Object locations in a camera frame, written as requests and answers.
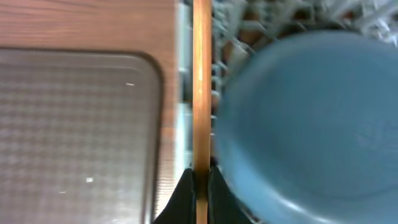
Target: wooden surface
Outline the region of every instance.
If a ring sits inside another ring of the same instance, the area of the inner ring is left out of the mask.
[[[159,63],[165,91],[157,211],[175,186],[175,7],[173,0],[0,1],[0,47],[144,52]]]
[[[193,166],[197,224],[207,224],[211,132],[211,0],[193,2]]]

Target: brown wood countertop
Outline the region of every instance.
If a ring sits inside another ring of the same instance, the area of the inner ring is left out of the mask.
[[[0,2],[0,47],[144,52],[158,62],[164,79],[164,108],[156,214],[175,187],[176,5],[173,0]]]

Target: gray tray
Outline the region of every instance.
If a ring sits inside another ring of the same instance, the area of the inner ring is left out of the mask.
[[[150,223],[159,78],[140,57],[0,50],[0,223]]]

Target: metal tray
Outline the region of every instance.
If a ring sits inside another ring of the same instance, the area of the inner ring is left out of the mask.
[[[140,57],[0,50],[0,223],[150,223],[160,94]]]

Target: baking pan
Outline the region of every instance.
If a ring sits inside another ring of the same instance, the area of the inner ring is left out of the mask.
[[[150,223],[160,94],[140,57],[0,50],[0,223]]]

